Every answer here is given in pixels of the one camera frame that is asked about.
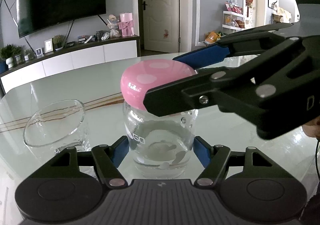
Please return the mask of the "clear glass bottle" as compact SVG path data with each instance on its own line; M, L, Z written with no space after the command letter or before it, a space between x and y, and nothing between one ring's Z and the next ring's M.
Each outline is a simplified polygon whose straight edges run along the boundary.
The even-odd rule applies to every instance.
M124 124L135 167L149 179L173 179L185 171L193 149L198 110L165 117L123 103Z

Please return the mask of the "pink mushroom bottle cap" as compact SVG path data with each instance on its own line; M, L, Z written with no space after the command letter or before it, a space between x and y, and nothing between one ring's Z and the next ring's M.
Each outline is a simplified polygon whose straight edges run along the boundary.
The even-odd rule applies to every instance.
M121 94L131 107L145 111L144 97L149 89L196 74L190 66L169 59L150 59L129 66L120 80Z

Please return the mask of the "white snack shelf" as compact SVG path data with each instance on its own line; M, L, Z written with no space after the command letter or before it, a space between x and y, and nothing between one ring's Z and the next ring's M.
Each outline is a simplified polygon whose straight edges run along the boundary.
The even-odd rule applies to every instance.
M237 3L225 2L226 9L223 11L222 31L224 33L235 33L245 29L245 16L243 8Z

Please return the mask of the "orange snack bag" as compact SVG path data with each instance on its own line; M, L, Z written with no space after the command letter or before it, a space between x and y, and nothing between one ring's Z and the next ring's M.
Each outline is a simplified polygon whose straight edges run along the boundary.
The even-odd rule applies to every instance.
M219 32L216 33L215 31L212 31L206 36L204 43L206 45L211 45L211 44L219 41L220 38L221 38L221 33L219 33Z

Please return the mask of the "clear glass cup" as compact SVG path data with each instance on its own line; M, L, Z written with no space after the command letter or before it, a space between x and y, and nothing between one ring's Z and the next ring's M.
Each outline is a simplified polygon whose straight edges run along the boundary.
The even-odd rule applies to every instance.
M79 100L51 103L29 118L23 131L24 144L34 153L56 155L68 147L89 151L86 109Z

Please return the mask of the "white interior door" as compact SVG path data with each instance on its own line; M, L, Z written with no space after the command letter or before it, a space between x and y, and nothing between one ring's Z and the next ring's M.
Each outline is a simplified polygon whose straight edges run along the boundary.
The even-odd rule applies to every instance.
M179 52L180 0L143 0L144 46L147 50Z

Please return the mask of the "pink gift box with bow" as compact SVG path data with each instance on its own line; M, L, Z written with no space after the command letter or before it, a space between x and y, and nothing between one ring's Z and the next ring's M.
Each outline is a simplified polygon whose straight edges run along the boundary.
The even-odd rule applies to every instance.
M123 37L130 37L134 35L134 24L132 13L121 13L119 15L119 29Z

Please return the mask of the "white tv cabinet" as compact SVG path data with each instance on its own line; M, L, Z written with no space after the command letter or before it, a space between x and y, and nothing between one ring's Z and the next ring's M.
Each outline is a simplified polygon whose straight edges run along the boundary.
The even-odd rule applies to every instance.
M87 66L140 56L139 36L91 42L50 52L46 56L22 63L1 74L4 94L38 79Z

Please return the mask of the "doll in clear wrap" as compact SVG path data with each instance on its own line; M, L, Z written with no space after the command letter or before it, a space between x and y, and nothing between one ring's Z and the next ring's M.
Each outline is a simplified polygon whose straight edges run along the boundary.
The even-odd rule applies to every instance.
M108 24L107 24L107 27L110 30L110 38L120 37L120 33L118 31L118 26L119 26L118 18L115 15L110 14L108 17Z

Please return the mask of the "green potted plant white pot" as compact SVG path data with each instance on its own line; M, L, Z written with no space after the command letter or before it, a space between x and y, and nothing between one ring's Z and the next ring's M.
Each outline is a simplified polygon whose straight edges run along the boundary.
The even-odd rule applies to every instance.
M14 44L8 44L3 48L1 48L1 59L5 60L9 69L14 66L13 54L14 54L15 48L16 48L16 45Z

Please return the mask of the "white photo frame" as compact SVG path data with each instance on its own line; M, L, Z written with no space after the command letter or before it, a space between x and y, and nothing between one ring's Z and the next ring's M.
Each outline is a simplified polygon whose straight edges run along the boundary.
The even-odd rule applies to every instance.
M44 41L44 53L50 53L54 51L53 39L48 39Z

